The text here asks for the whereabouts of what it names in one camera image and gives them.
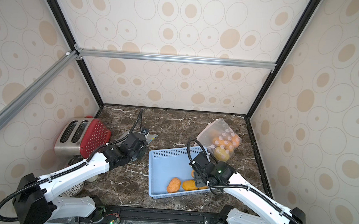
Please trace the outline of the clear blue zipper bag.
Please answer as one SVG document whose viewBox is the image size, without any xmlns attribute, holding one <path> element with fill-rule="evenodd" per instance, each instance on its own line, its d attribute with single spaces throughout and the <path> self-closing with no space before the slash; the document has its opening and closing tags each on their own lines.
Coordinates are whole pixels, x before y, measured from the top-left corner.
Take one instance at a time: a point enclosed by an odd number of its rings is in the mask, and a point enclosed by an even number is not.
<svg viewBox="0 0 359 224">
<path fill-rule="evenodd" d="M 129 135 L 130 133 L 125 133 L 124 137 L 120 138 L 121 141 L 116 143 L 115 145 L 119 148 L 121 146 L 121 143 L 122 141 L 124 141 L 127 136 Z M 155 135 L 149 135 L 148 138 L 146 138 L 147 142 L 148 142 L 148 145 L 150 144 L 150 142 L 152 142 L 158 135 L 155 134 Z"/>
</svg>

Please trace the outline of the green yellow potato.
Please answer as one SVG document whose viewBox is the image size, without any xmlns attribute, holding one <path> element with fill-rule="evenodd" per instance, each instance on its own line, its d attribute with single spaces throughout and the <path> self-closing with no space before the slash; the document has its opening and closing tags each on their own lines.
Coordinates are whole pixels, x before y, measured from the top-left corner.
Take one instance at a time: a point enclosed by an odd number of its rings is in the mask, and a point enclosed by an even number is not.
<svg viewBox="0 0 359 224">
<path fill-rule="evenodd" d="M 227 162 L 230 159 L 230 151 L 217 147 L 214 150 L 214 156 L 218 161 Z"/>
</svg>

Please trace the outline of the clear pink zipper bag spare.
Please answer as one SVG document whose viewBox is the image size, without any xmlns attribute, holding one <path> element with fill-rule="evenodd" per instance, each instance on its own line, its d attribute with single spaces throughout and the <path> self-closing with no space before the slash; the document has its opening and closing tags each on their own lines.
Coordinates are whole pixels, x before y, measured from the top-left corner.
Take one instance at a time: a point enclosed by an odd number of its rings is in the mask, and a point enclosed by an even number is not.
<svg viewBox="0 0 359 224">
<path fill-rule="evenodd" d="M 232 128 L 225 122 L 224 119 L 219 118 L 209 123 L 207 126 L 210 132 L 210 142 L 208 145 L 203 146 L 212 152 L 214 155 L 214 150 L 217 147 L 230 151 L 230 158 L 234 154 L 242 139 L 232 130 Z"/>
</svg>

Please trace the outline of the clear pink zipper bag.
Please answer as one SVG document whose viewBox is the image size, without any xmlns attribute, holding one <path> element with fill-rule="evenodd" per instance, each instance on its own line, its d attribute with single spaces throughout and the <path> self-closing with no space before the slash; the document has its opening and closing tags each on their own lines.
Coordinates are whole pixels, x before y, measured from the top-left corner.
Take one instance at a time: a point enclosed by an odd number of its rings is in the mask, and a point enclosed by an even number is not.
<svg viewBox="0 0 359 224">
<path fill-rule="evenodd" d="M 205 128 L 203 129 L 197 136 L 197 141 L 200 142 L 200 144 L 202 144 L 203 146 L 206 146 L 209 144 L 210 142 L 210 132 L 209 132 L 209 128 Z"/>
</svg>

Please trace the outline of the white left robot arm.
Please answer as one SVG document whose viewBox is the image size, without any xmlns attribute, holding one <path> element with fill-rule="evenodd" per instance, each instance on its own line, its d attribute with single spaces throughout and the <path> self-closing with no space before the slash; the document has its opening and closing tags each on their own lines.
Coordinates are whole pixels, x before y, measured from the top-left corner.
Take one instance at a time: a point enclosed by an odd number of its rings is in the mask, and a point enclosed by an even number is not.
<svg viewBox="0 0 359 224">
<path fill-rule="evenodd" d="M 40 177 L 24 176 L 17 190 L 0 202 L 0 222 L 44 224 L 61 217 L 91 216 L 100 206 L 93 197 L 61 198 L 60 195 L 78 183 L 140 159 L 147 146 L 146 134 L 131 132 L 120 145 L 106 143 L 88 158 L 60 171 Z"/>
</svg>

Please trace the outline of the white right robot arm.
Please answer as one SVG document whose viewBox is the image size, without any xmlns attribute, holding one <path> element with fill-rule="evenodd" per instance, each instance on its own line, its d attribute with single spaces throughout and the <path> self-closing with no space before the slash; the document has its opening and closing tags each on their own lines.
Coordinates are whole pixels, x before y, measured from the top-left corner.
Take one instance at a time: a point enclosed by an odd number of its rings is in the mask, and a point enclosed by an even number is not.
<svg viewBox="0 0 359 224">
<path fill-rule="evenodd" d="M 187 154 L 194 170 L 196 186 L 227 193 L 255 212 L 255 215 L 231 208 L 222 218 L 226 224 L 306 224 L 306 215 L 299 208 L 283 206 L 257 190 L 236 169 L 221 161 L 211 163 L 212 155 L 200 152 Z"/>
</svg>

